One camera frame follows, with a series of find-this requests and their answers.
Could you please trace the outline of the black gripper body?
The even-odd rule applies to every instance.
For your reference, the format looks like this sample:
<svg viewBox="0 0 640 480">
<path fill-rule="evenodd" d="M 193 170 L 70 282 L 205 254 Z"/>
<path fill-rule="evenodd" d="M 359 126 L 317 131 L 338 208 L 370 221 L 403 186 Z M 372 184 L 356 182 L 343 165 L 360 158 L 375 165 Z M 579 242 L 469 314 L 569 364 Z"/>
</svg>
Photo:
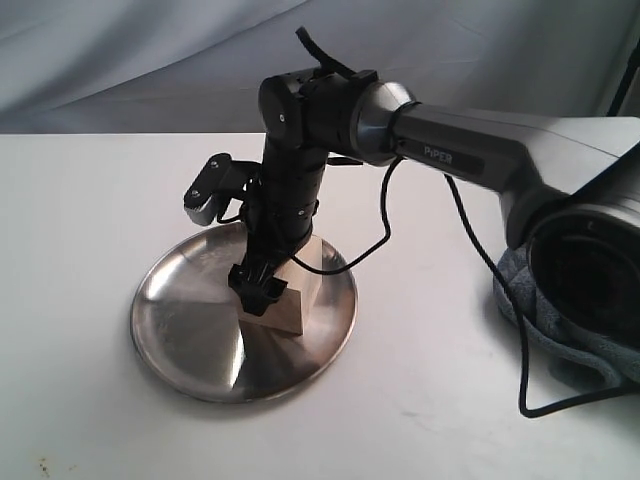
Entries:
<svg viewBox="0 0 640 480">
<path fill-rule="evenodd" d="M 264 146 L 245 216 L 247 280 L 266 280 L 308 241 L 328 151 Z"/>
</svg>

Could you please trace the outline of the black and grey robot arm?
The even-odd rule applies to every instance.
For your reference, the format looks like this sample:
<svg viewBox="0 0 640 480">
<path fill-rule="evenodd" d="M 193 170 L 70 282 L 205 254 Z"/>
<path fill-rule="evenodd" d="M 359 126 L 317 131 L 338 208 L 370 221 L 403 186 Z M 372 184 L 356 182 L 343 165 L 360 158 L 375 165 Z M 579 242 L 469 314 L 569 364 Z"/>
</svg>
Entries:
<svg viewBox="0 0 640 480">
<path fill-rule="evenodd" d="M 316 68 L 265 79 L 260 174 L 248 237 L 228 277 L 262 315 L 285 288 L 275 271 L 311 233 L 330 153 L 385 166 L 410 159 L 495 192 L 505 241 L 524 248 L 546 299 L 574 324 L 639 342 L 639 121 L 454 111 L 417 102 L 372 71 Z"/>
</svg>

